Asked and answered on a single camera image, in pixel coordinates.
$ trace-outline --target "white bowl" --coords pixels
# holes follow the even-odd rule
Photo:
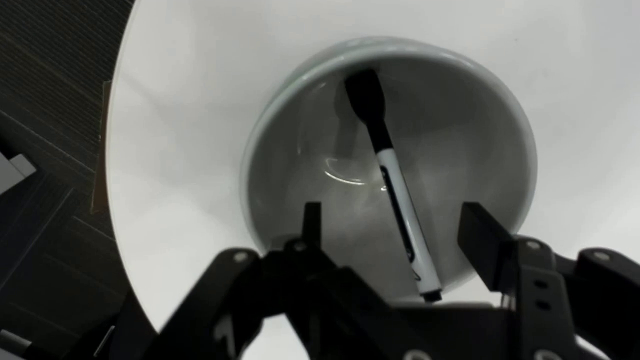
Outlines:
[[[259,248],[300,233],[303,201],[322,201],[322,248],[387,299],[415,283],[345,74],[377,70],[393,139],[429,253],[446,287],[469,269],[458,250],[462,201],[518,229],[534,193],[535,146],[511,92],[486,67],[399,38],[332,46],[303,62],[263,107],[245,148],[241,200]]]

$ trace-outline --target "white table surface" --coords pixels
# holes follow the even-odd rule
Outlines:
[[[251,245],[237,172],[263,102],[301,59],[355,35],[422,39],[497,74],[538,144],[521,231],[568,256],[602,243],[640,259],[638,18],[634,0],[138,0],[112,87],[108,193],[151,324],[222,248]],[[478,283],[452,294],[472,295]],[[289,342],[271,325],[268,343]]]

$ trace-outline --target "bowl rim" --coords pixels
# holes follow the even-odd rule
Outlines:
[[[259,242],[258,229],[253,225],[251,213],[249,213],[249,196],[247,196],[247,187],[249,187],[249,167],[253,162],[253,153],[256,148],[265,131],[265,127],[269,126],[269,122],[280,113],[280,110],[303,87],[308,87],[309,84],[318,82],[319,77],[340,70],[340,67],[350,67],[350,66],[358,66],[358,64],[365,64],[365,62],[387,62],[387,59],[427,59],[427,62],[439,62],[446,66],[452,66],[460,72],[465,72],[474,77],[478,77],[484,86],[488,86],[488,90],[492,90],[511,111],[511,118],[516,119],[516,127],[524,139],[524,149],[526,149],[526,164],[527,164],[527,172],[529,172],[529,180],[526,183],[526,198],[521,204],[521,209],[514,222],[514,228],[510,229],[518,229],[524,222],[524,218],[527,216],[531,201],[534,201],[534,192],[535,192],[535,183],[538,183],[538,151],[535,151],[535,138],[534,138],[534,129],[520,106],[520,102],[516,100],[516,96],[511,94],[510,87],[506,87],[506,84],[492,74],[488,67],[484,67],[481,64],[432,46],[432,44],[424,44],[424,41],[415,41],[415,39],[406,39],[406,38],[389,38],[389,35],[365,35],[365,38],[351,38],[345,41],[337,41],[330,48],[323,48],[319,51],[315,51],[313,55],[309,55],[308,59],[303,59],[293,72],[289,72],[289,76],[280,84],[280,87],[271,94],[271,98],[265,102],[263,110],[259,111],[244,153],[241,153],[241,166],[240,166],[240,207],[241,207],[241,218],[244,218],[244,225],[253,242],[253,245],[259,251],[265,251],[265,245]]]

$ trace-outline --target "dark floor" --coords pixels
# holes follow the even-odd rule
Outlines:
[[[94,212],[97,113],[130,0],[0,0],[0,149],[37,173],[0,196],[0,329],[61,356],[127,292]]]

